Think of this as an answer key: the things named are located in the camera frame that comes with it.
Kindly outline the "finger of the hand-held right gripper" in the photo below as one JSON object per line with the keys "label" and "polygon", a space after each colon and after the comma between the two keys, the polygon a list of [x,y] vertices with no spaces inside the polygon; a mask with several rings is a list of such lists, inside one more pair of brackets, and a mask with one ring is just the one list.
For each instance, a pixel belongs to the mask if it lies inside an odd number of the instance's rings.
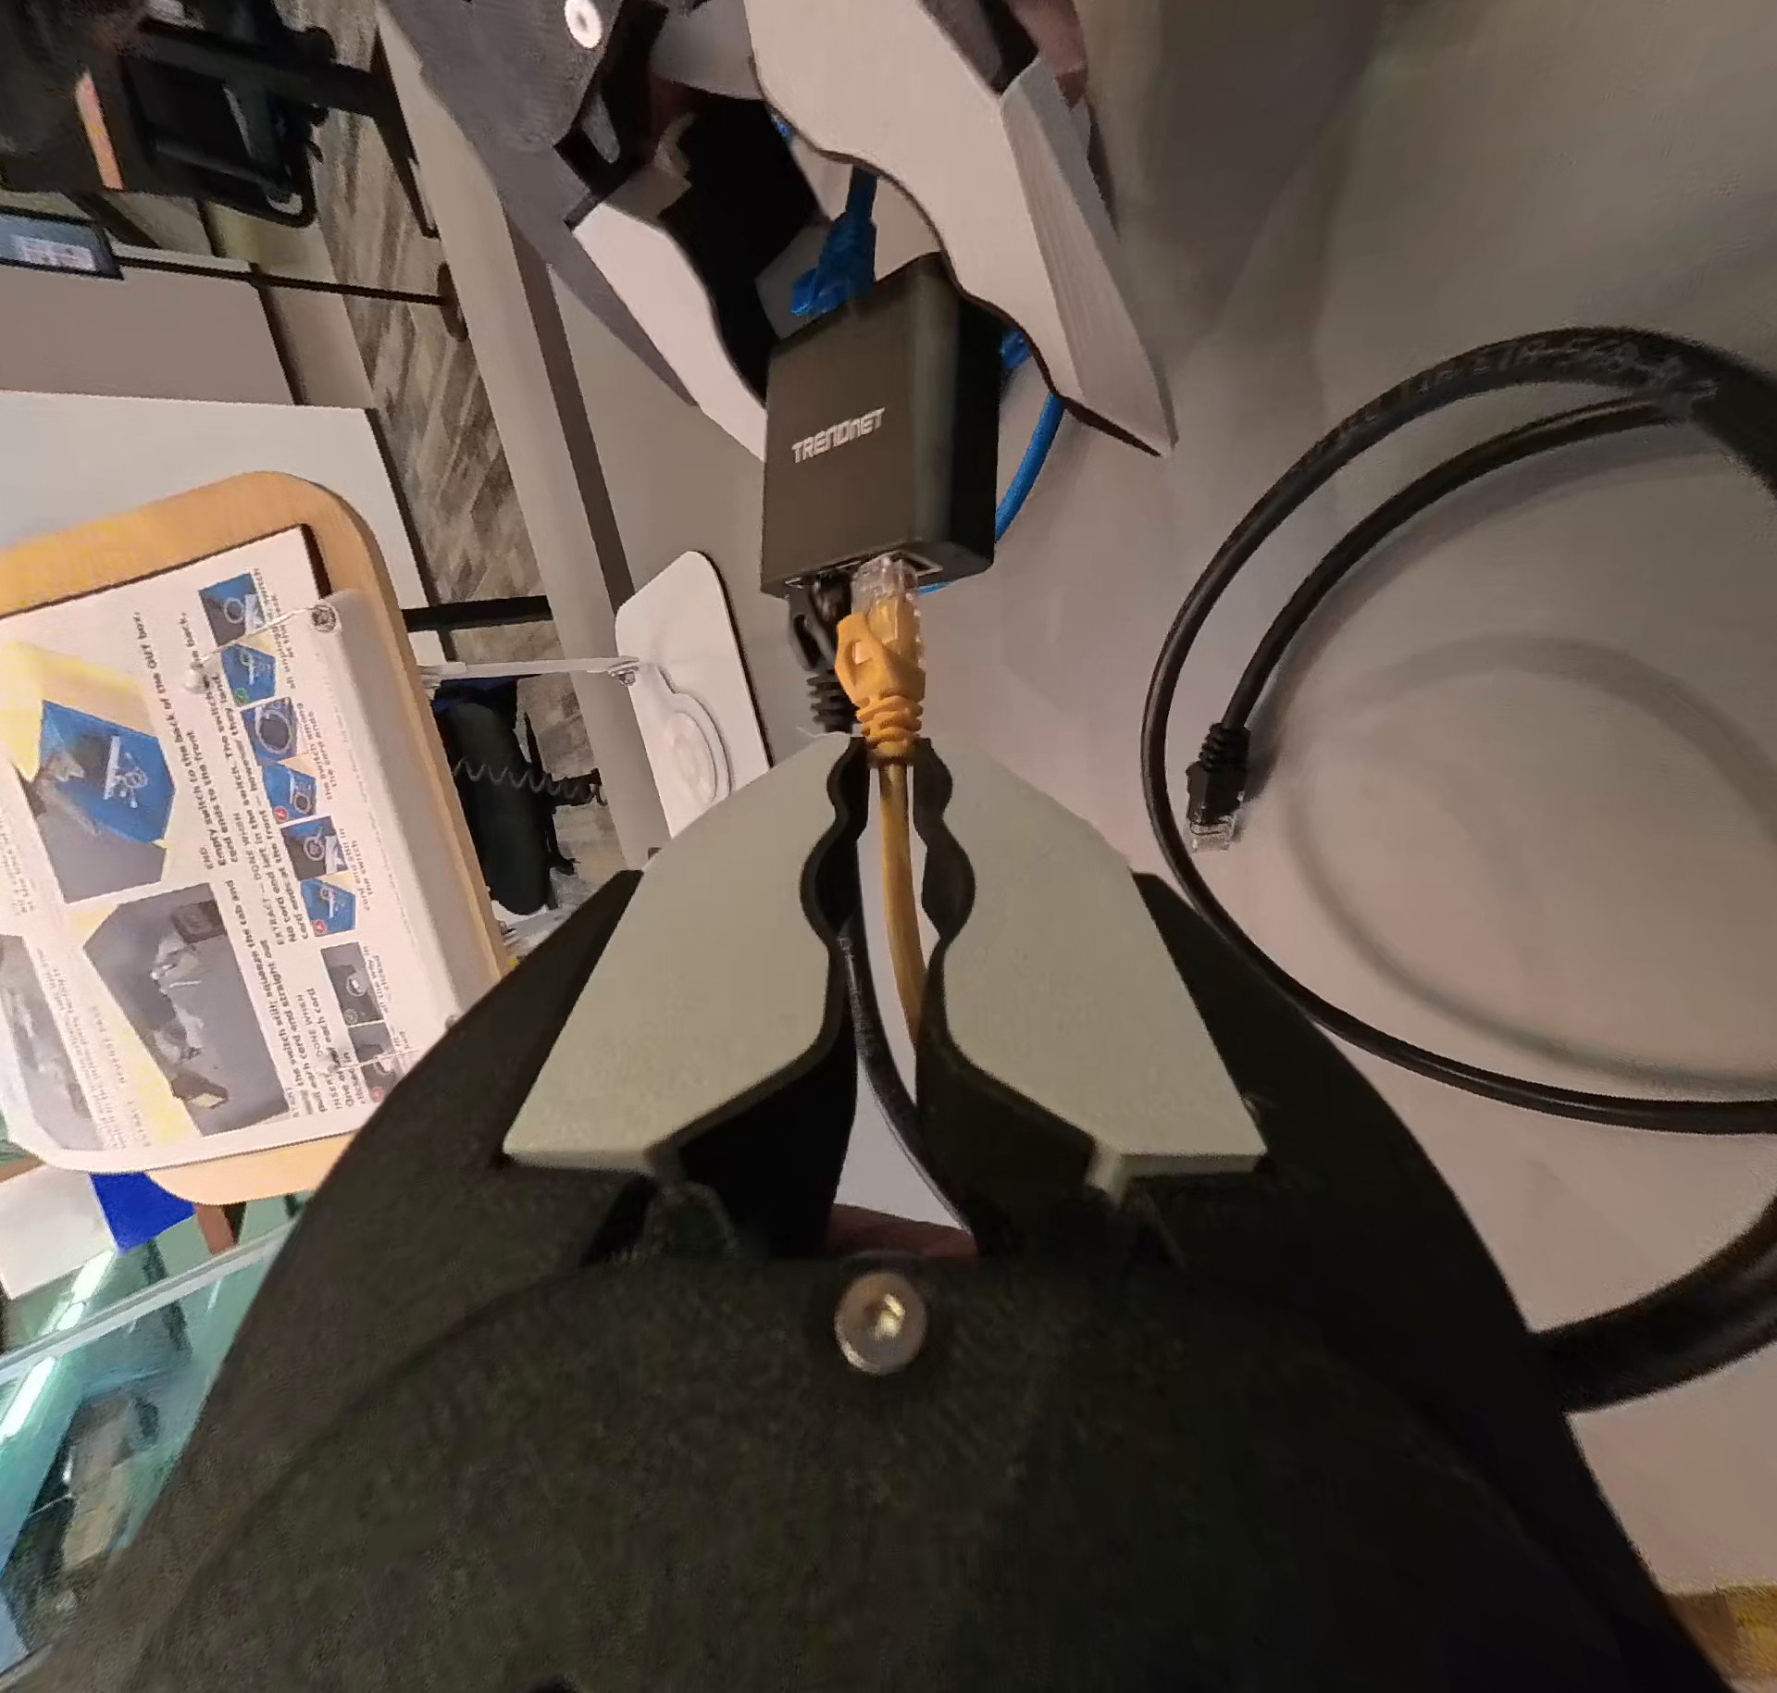
{"label": "finger of the hand-held right gripper", "polygon": [[763,429],[763,395],[729,356],[713,296],[666,223],[684,201],[610,195],[569,227],[569,239],[638,330],[630,346],[654,374],[717,429]]}
{"label": "finger of the hand-held right gripper", "polygon": [[1170,453],[1162,370],[1088,146],[1003,0],[743,0],[765,102],[822,156],[886,175],[961,294],[1033,346],[1092,427]]}

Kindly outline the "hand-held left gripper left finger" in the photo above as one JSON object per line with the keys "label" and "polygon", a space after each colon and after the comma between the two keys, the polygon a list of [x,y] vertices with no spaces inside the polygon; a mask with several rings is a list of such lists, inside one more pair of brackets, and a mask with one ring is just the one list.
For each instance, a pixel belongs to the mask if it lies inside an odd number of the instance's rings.
{"label": "hand-held left gripper left finger", "polygon": [[836,933],[856,909],[858,740],[820,736],[650,861],[503,1155],[715,1194],[822,1230],[854,1121]]}

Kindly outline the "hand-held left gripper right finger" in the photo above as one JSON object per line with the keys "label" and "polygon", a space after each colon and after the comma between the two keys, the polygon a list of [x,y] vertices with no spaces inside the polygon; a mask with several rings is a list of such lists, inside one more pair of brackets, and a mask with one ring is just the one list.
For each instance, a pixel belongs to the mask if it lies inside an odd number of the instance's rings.
{"label": "hand-held left gripper right finger", "polygon": [[1253,1113],[1094,826],[967,744],[916,758],[935,945],[916,1050],[930,1161],[977,1230],[1152,1178],[1247,1177]]}

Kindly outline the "black network switch box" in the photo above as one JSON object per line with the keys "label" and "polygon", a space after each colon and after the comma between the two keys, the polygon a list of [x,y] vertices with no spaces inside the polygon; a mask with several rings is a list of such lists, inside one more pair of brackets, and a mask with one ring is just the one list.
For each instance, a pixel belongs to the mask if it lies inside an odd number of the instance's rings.
{"label": "black network switch box", "polygon": [[793,332],[765,376],[761,594],[880,556],[987,572],[999,405],[999,322],[935,255]]}

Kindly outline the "person's right hand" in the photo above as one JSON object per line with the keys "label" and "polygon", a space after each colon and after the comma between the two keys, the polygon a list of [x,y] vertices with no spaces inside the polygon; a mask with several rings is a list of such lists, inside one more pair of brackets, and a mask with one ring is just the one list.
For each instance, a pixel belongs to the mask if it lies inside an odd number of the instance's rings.
{"label": "person's right hand", "polygon": [[1074,0],[1001,0],[1051,70],[1068,108],[1088,90],[1088,56]]}

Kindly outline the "black swivel office chair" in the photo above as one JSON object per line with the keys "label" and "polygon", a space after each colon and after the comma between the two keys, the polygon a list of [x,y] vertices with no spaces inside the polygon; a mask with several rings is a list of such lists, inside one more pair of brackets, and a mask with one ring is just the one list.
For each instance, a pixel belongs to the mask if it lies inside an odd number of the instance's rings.
{"label": "black swivel office chair", "polygon": [[598,772],[547,768],[519,687],[519,679],[444,681],[432,695],[432,725],[491,903],[527,919],[555,905],[555,879],[575,875],[557,814],[604,808],[606,798]]}

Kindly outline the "blue storage box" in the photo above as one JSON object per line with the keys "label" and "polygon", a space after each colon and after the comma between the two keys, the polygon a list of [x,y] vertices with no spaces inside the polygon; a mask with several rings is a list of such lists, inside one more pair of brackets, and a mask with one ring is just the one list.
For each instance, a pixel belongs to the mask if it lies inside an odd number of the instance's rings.
{"label": "blue storage box", "polygon": [[194,1218],[194,1206],[172,1196],[142,1173],[87,1177],[118,1256],[132,1254]]}

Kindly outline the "dark furniture frame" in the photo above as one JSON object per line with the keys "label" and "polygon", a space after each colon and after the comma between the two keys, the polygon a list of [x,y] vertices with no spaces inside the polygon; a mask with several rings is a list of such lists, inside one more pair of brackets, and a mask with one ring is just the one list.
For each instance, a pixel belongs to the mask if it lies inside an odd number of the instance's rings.
{"label": "dark furniture frame", "polygon": [[352,66],[273,0],[1,0],[5,191],[154,195],[299,231],[331,114],[378,132],[432,239],[378,35]]}

